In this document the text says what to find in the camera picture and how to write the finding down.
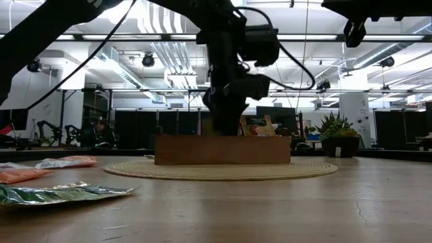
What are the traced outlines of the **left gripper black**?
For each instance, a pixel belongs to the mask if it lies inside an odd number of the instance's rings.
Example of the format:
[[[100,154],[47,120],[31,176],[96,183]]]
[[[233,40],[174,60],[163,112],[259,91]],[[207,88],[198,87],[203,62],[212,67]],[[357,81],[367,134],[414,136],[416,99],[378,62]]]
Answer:
[[[210,85],[202,101],[213,115],[212,129],[220,136],[237,136],[240,128],[240,114],[249,106],[246,96],[226,86]]]

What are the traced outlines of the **wooden three-compartment tea box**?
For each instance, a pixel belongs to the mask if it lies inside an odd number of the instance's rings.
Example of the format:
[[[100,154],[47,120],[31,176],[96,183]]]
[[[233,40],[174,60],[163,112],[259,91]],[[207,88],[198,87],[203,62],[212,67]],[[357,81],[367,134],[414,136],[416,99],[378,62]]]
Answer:
[[[288,136],[160,135],[157,165],[289,164]]]

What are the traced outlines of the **orange red tea packet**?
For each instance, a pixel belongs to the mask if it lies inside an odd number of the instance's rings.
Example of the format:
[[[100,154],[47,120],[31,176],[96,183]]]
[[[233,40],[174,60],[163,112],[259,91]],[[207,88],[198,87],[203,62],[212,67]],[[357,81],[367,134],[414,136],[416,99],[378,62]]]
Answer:
[[[269,115],[242,115],[240,125],[244,136],[276,136]]]

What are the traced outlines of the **white orange tea packet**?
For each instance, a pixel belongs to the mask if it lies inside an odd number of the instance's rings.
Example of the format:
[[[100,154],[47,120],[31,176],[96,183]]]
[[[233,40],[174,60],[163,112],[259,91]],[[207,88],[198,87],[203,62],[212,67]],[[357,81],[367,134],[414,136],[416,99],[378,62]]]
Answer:
[[[43,159],[36,164],[37,169],[65,169],[75,167],[92,167],[97,164],[97,159],[89,155],[73,155],[58,159]]]
[[[32,169],[32,167],[18,164],[18,163],[7,162],[7,163],[0,163],[0,170],[1,169]]]
[[[46,169],[0,169],[0,184],[14,184],[26,180],[33,180],[50,174]]]

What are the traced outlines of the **round woven placemat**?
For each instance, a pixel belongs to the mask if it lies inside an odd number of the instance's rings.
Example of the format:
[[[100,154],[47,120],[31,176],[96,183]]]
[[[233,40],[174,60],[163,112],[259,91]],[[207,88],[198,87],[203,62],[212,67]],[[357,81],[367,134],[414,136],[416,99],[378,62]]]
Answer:
[[[152,159],[112,163],[104,168],[105,172],[119,176],[215,182],[312,178],[333,174],[337,170],[335,165],[317,161],[248,165],[157,165]]]

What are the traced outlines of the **white ceiling pipe bundle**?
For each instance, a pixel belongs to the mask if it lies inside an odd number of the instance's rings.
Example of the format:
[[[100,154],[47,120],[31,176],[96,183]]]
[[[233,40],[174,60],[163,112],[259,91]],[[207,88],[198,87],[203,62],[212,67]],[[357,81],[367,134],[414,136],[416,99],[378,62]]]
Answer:
[[[137,27],[145,34],[182,34],[181,16],[148,0],[136,0]],[[196,88],[185,42],[152,42],[151,48],[165,67],[164,80],[174,88]]]

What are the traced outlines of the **black room partition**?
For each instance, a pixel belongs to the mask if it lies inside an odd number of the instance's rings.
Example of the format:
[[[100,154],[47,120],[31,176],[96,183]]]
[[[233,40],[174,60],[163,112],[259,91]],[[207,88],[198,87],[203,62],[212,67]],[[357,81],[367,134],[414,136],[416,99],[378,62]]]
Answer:
[[[133,110],[115,112],[115,133],[119,149],[152,149],[157,126],[163,134],[198,134],[198,117],[210,117],[208,111]]]
[[[425,111],[375,111],[377,146],[385,150],[416,151],[428,134]]]

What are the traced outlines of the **potted succulent plant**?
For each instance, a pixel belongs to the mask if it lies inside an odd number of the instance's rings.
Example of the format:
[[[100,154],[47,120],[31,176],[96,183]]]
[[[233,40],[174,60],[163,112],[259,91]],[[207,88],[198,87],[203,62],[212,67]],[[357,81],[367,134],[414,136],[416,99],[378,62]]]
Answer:
[[[357,152],[360,136],[348,118],[331,112],[316,126],[325,154],[333,158],[351,158]]]

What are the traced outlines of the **white building column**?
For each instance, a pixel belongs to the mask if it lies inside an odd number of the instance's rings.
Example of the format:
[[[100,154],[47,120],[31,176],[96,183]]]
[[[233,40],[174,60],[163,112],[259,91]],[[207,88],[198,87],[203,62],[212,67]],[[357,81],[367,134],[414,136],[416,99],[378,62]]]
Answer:
[[[63,125],[73,125],[81,128],[84,93],[75,92],[73,90],[81,90],[85,85],[84,69],[77,71],[71,78],[64,82],[60,89],[70,90],[65,94],[64,110],[63,110]]]
[[[346,90],[340,97],[340,112],[360,136],[360,148],[371,148],[371,117],[369,113],[369,83],[365,73],[345,74],[340,88]]]

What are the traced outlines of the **black background rig frame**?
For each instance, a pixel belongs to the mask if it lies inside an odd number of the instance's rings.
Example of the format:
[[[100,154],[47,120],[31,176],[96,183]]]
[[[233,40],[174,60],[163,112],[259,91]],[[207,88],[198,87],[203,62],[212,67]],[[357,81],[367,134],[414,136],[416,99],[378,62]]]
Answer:
[[[108,100],[110,109],[118,111],[197,111],[209,109],[203,102],[206,90],[172,89],[172,88],[82,88],[59,89],[66,99],[78,93],[95,93]],[[427,103],[432,103],[432,85],[418,89],[329,89],[329,90],[287,90],[282,88],[269,90],[266,97],[260,100],[247,98],[248,107],[245,114],[253,114],[257,107],[283,107],[295,109],[300,113],[337,111],[342,98],[363,96],[362,104],[370,110],[414,110],[424,111]]]

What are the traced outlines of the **white rectangular air duct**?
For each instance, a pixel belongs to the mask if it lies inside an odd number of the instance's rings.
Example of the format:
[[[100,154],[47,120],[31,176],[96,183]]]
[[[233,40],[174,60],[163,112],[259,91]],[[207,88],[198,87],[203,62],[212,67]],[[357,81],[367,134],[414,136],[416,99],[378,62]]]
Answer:
[[[92,59],[97,60],[99,66],[115,72],[125,83],[142,90],[154,104],[166,104],[166,98],[163,95],[149,91],[149,86],[144,85],[138,76],[119,62],[119,52],[114,47],[103,47]]]

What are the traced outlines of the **black wall monitor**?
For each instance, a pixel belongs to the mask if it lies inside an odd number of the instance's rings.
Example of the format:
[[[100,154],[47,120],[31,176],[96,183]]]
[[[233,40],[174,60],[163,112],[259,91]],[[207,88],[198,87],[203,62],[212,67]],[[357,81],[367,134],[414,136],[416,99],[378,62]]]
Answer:
[[[5,128],[12,130],[25,130],[28,121],[27,109],[0,110],[0,130]]]

